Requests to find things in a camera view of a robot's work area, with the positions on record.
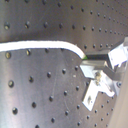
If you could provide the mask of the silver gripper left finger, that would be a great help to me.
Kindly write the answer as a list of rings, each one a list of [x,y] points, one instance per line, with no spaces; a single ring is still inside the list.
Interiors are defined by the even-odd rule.
[[[80,68],[86,78],[90,79],[88,89],[82,103],[91,111],[99,92],[113,97],[116,93],[113,87],[112,70],[106,61],[83,61]]]

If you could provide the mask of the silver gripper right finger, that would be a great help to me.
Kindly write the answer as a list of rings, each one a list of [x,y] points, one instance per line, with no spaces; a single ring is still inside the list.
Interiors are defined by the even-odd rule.
[[[112,69],[128,61],[128,37],[125,37],[111,48],[108,52],[108,58]]]

